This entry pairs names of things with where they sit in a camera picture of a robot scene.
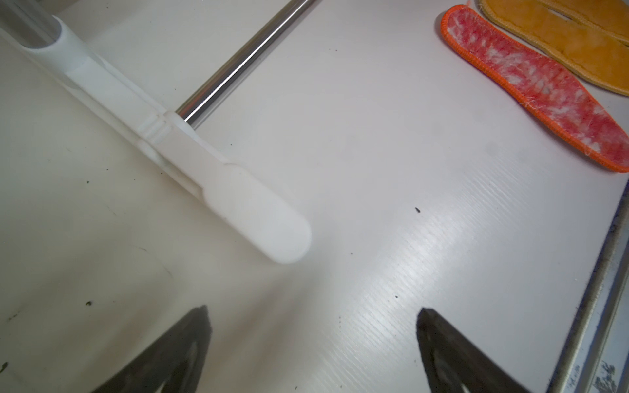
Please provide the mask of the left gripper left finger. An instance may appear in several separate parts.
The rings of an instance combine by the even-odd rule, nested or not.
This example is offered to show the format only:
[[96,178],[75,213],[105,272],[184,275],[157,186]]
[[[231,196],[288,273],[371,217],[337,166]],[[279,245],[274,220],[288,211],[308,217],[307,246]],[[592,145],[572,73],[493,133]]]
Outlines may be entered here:
[[195,392],[211,341],[206,306],[191,309],[96,392]]

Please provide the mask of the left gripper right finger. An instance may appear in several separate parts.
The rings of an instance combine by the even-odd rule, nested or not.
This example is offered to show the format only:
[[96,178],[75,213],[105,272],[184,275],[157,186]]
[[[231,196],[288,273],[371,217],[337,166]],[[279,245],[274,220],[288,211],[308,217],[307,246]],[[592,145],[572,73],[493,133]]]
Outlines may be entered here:
[[416,336],[432,392],[525,392],[435,309],[423,308]]

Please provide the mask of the yellow fuzzy insole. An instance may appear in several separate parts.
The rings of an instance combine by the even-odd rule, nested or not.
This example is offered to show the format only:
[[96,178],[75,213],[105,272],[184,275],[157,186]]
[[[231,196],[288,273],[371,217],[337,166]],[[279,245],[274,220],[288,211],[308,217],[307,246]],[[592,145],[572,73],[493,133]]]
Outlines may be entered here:
[[542,1],[554,11],[628,44],[628,5],[621,0]]
[[584,80],[628,95],[628,44],[570,19],[542,1],[480,1],[478,5],[490,21]]

